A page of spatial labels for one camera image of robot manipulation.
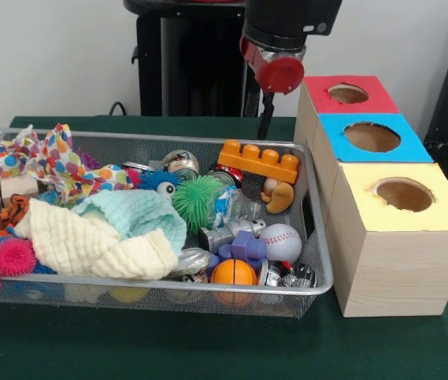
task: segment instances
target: circular hole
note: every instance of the circular hole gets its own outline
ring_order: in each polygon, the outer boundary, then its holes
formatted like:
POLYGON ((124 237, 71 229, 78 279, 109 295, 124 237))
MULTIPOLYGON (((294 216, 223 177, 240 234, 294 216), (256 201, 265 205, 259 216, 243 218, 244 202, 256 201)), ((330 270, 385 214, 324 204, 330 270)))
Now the circular hole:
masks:
POLYGON ((344 134, 352 145, 369 152, 385 153, 400 145, 400 136, 385 125, 356 123, 345 128, 344 134))
POLYGON ((430 190, 407 178, 385 180, 377 186, 377 195, 398 210, 420 212, 433 203, 430 190))
POLYGON ((347 83, 335 85, 328 92, 334 101, 345 103, 346 105, 363 103, 368 100, 368 93, 364 89, 356 85, 348 85, 347 83))

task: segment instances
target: teddy bear figurine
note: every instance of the teddy bear figurine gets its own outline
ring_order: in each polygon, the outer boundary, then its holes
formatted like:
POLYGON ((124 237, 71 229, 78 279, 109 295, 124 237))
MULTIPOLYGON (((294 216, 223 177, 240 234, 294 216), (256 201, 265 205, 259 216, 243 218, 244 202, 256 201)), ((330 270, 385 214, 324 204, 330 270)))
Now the teddy bear figurine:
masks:
POLYGON ((270 214, 279 214, 293 203, 294 189, 286 182, 267 178, 261 192, 261 199, 268 203, 266 210, 270 214))

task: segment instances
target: green spiky ball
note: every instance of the green spiky ball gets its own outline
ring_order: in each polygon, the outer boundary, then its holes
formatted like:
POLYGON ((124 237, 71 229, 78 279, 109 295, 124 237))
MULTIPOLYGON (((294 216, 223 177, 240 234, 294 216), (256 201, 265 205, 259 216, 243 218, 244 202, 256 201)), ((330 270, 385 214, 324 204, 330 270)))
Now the green spiky ball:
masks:
POLYGON ((221 187, 222 182, 209 176, 185 180, 177 186, 172 205, 187 223, 189 233, 197 234, 200 227, 207 226, 208 201, 221 187))

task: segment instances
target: green table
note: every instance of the green table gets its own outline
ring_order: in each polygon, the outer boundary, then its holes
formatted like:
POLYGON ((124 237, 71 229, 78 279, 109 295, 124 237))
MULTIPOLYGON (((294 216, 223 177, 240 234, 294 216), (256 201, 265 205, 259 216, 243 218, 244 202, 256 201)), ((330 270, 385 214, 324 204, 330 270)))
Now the green table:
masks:
MULTIPOLYGON (((253 138, 256 120, 17 117, 78 131, 253 138)), ((276 119, 270 139, 292 139, 276 119)), ((448 378, 441 317, 344 319, 333 291, 300 321, 267 317, 0 305, 0 377, 8 379, 448 378)))

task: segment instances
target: orange basketball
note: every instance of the orange basketball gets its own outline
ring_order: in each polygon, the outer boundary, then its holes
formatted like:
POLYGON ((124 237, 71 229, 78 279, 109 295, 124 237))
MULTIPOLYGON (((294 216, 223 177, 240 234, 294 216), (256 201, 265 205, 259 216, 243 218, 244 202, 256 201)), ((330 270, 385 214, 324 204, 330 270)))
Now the orange basketball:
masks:
MULTIPOLYGON (((217 265, 211 274, 211 283, 225 283, 231 285, 257 285, 254 269, 242 260, 229 259, 217 265)), ((254 294, 250 293, 214 293, 217 300, 224 306, 244 307, 251 303, 254 294)))

